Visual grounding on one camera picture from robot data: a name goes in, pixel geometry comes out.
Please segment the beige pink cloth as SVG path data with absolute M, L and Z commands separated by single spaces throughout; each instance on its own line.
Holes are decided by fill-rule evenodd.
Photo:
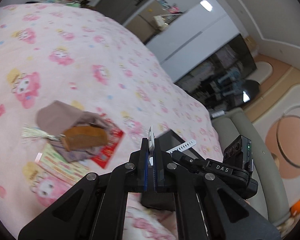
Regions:
M 54 136 L 59 136 L 74 126 L 93 126 L 110 131 L 110 125 L 97 113 L 82 111 L 61 101 L 54 101 L 40 109 L 36 123 L 39 129 Z M 50 140 L 49 143 L 69 163 L 91 159 L 99 153 L 98 147 L 68 152 L 59 141 Z

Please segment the white wardrobe panel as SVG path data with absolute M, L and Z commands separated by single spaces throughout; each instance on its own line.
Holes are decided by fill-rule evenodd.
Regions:
M 176 82 L 237 35 L 239 29 L 217 0 L 202 0 L 146 47 Z

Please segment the white handbag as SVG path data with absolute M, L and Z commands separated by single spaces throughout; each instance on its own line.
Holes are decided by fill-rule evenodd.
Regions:
M 168 27 L 168 23 L 166 23 L 165 19 L 161 15 L 154 16 L 153 20 L 160 31 L 164 31 Z

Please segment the orange plush toy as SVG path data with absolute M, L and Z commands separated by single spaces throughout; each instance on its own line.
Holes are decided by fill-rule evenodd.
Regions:
M 300 200 L 290 208 L 290 213 L 293 217 L 300 214 Z

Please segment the red envelope packet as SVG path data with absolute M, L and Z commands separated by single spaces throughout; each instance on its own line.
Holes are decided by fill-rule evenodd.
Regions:
M 115 151 L 122 141 L 125 133 L 110 118 L 105 118 L 104 121 L 109 126 L 108 143 L 98 148 L 97 155 L 91 158 L 98 166 L 105 169 L 111 158 L 115 155 Z

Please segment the yellow cartoon sticker card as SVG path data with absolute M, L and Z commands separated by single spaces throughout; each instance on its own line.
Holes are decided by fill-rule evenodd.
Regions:
M 35 163 L 45 171 L 68 184 L 78 182 L 90 172 L 90 169 L 86 166 L 85 162 L 67 162 L 48 143 L 46 143 L 43 149 L 37 154 Z

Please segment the black cardboard storage box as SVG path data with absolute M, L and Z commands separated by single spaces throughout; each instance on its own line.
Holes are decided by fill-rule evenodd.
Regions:
M 183 140 L 171 129 L 165 133 L 162 133 L 158 137 L 158 140 L 160 142 L 160 148 L 162 151 L 168 152 L 169 150 L 176 148 L 183 154 L 188 155 L 189 157 L 192 156 L 192 152 L 190 151 L 193 143 L 192 139 Z

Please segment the pink cartoon print bedspread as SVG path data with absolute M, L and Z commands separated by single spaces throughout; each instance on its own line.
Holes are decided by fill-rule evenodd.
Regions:
M 125 27 L 66 5 L 0 7 L 0 220 L 13 237 L 46 204 L 47 177 L 34 167 L 45 141 L 21 132 L 37 126 L 37 113 L 54 101 L 100 114 L 123 131 L 112 156 L 86 161 L 98 174 L 125 163 L 149 128 L 195 139 L 201 156 L 223 159 L 207 109 Z

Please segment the dark glass wardrobe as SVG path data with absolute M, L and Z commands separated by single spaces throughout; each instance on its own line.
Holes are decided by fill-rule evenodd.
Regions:
M 248 78 L 255 70 L 255 61 L 239 34 L 175 84 L 209 112 L 229 111 L 260 92 L 260 83 Z

